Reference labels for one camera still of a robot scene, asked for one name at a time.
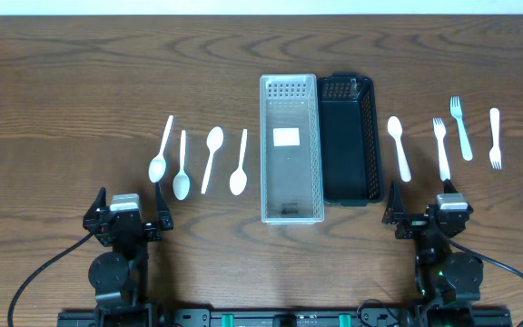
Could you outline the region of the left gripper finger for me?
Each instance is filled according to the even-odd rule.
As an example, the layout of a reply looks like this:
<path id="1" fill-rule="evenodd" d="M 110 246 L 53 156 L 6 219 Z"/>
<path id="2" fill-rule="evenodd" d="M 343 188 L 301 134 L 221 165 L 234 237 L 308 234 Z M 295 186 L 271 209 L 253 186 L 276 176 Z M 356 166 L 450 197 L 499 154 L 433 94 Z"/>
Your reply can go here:
<path id="1" fill-rule="evenodd" d="M 97 210 L 102 207 L 105 207 L 105 206 L 106 206 L 106 190 L 104 187 L 101 187 L 95 200 L 93 201 L 92 205 L 86 212 L 86 217 L 95 218 Z"/>
<path id="2" fill-rule="evenodd" d="M 159 182 L 154 184 L 155 188 L 155 201 L 156 201 L 156 211 L 161 222 L 170 222 L 171 214 L 168 205 L 166 204 L 162 189 Z"/>

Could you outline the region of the white plastic fork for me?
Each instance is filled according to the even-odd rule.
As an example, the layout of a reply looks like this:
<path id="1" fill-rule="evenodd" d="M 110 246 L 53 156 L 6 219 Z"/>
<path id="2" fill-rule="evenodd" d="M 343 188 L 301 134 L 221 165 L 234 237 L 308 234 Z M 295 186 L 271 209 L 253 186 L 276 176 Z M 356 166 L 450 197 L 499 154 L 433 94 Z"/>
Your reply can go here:
<path id="1" fill-rule="evenodd" d="M 432 122 L 438 145 L 439 176 L 442 181 L 445 181 L 450 178 L 449 162 L 444 144 L 444 138 L 446 136 L 447 130 L 445 124 L 440 118 L 434 117 Z"/>
<path id="2" fill-rule="evenodd" d="M 502 157 L 499 146 L 499 119 L 500 112 L 496 107 L 492 107 L 489 110 L 490 127 L 492 133 L 492 147 L 489 150 L 489 160 L 493 169 L 502 169 Z"/>

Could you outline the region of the pale blue plastic fork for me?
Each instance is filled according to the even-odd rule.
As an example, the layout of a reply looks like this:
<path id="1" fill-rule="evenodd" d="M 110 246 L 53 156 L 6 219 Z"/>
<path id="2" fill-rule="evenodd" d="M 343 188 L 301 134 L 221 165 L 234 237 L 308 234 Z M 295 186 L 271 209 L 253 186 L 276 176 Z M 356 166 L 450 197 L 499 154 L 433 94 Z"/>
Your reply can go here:
<path id="1" fill-rule="evenodd" d="M 467 131 L 465 129 L 463 121 L 463 113 L 461 109 L 461 103 L 458 96 L 452 96 L 450 98 L 450 113 L 452 117 L 456 120 L 458 131 L 459 131 L 459 144 L 461 154 L 464 160 L 471 161 L 473 159 L 473 153 L 471 150 L 469 138 Z"/>

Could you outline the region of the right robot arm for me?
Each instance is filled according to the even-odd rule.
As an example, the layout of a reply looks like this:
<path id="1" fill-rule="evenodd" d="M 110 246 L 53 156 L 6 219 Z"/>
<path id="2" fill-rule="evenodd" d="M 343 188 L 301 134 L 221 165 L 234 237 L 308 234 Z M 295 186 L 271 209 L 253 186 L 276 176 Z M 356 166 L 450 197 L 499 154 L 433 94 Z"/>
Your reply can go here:
<path id="1" fill-rule="evenodd" d="M 451 249 L 452 237 L 463 232 L 473 208 L 451 181 L 424 213 L 406 213 L 400 185 L 390 185 L 382 222 L 396 227 L 398 240 L 415 243 L 415 283 L 422 299 L 397 317 L 398 326 L 472 326 L 470 305 L 480 299 L 483 262 Z"/>

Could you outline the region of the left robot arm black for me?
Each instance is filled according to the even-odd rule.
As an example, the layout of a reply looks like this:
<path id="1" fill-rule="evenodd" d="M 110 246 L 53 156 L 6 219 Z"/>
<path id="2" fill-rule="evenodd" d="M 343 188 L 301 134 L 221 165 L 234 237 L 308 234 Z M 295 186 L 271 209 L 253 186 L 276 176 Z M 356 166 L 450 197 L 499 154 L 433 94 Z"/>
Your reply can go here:
<path id="1" fill-rule="evenodd" d="M 159 242 L 173 228 L 169 207 L 156 183 L 157 220 L 145 223 L 139 195 L 115 196 L 106 203 L 101 188 L 83 217 L 83 228 L 112 250 L 96 257 L 88 279 L 95 289 L 97 326 L 170 326 L 172 318 L 158 302 L 147 298 L 148 243 Z"/>

